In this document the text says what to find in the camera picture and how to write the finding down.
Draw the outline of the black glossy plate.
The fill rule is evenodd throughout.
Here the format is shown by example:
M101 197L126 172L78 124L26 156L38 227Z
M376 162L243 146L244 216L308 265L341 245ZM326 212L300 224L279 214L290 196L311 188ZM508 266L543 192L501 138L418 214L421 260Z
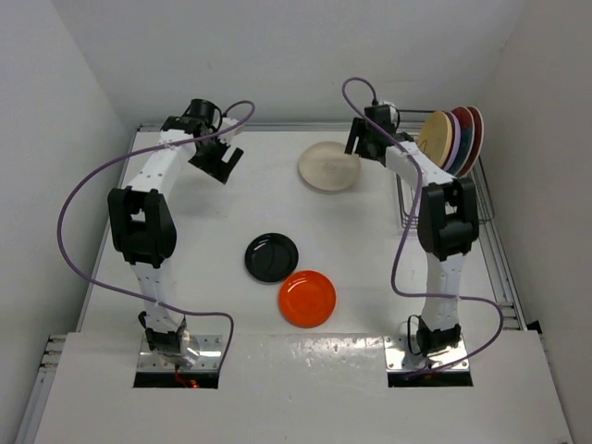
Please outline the black glossy plate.
M288 236L270 232L252 240L244 253L249 275L265 284L285 280L299 263L299 251Z

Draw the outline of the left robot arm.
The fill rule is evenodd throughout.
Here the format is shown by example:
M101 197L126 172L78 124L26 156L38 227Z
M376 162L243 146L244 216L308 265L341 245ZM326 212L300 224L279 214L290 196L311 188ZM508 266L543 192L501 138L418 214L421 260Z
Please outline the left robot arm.
M230 142L237 122L204 99L193 99L179 117L168 117L160 129L164 149L155 151L123 188L107 196L115 249L130 264L144 296L139 321L149 349L176 367L189 368L199 358L186 318L170 309L176 296L170 258L178 234L167 197L186 165L222 184L243 154Z

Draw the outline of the orange glossy plate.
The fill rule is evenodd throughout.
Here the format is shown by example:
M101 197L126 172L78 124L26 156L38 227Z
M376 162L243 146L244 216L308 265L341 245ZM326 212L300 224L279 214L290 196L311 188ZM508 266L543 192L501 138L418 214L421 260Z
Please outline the orange glossy plate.
M277 304L283 318L299 328L319 327L332 316L337 291L331 280L314 270L291 274L278 292Z

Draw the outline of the cream plastic plate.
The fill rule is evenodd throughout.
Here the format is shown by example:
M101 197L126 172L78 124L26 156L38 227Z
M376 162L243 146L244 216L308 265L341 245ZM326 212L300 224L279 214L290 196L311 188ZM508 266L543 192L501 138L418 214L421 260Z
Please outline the cream plastic plate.
M345 191L359 178L362 165L357 154L346 154L340 142L318 142L298 159L302 179L311 187L327 192Z

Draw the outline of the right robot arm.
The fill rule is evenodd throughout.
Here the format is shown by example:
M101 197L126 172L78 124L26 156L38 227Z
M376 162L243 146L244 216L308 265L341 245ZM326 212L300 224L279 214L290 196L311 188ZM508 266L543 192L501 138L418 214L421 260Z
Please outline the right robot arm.
M352 121L346 154L379 162L414 185L417 237L428 265L425 303L418 319L418 353L427 356L461 339L458 316L465 256L479 234L476 190L471 179L456 179L420 151L411 136L397 132L392 103L372 101Z

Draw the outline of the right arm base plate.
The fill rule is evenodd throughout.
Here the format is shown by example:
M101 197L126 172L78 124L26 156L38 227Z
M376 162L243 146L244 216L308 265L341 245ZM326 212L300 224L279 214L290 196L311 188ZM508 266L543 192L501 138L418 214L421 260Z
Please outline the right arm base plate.
M463 339L456 347L447 347L427 357L415 355L414 336L405 333L384 337L384 353L390 388L460 388L471 387L473 379Z

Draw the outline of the red teal floral plate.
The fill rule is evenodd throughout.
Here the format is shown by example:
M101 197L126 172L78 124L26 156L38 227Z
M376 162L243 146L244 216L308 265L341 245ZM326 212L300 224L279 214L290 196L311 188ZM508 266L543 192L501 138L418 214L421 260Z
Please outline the red teal floral plate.
M450 168L450 173L458 176L469 156L474 141L474 119L469 109L464 106L454 108L451 113L457 117L461 130L459 150Z
M467 109L474 120L474 140L469 156L460 171L461 177L467 176L478 161L483 146L485 131L485 124L481 111L475 106L468 106Z

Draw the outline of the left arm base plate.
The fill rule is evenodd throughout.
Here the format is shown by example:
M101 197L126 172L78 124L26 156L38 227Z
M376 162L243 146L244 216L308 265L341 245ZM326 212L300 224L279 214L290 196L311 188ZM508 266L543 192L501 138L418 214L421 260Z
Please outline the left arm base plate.
M191 336L186 358L168 358L151 351L142 340L135 389L218 389L222 337Z

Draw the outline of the yellow plastic plate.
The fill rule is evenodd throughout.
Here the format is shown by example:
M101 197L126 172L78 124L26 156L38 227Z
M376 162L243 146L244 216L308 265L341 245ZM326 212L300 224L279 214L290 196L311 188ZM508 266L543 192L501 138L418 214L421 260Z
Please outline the yellow plastic plate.
M452 122L444 111L435 111L425 120L418 137L420 151L435 165L444 168L452 152Z

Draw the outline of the lilac plastic plate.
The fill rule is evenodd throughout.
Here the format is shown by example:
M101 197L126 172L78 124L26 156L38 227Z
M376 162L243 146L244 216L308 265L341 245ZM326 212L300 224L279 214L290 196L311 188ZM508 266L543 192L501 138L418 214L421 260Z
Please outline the lilac plastic plate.
M451 139L451 146L450 146L450 154L447 158L447 161L443 167L445 171L450 171L453 162L456 158L456 155L460 148L461 143L461 127L458 118L452 112L446 112L447 117L450 120L451 129L452 129L452 139Z

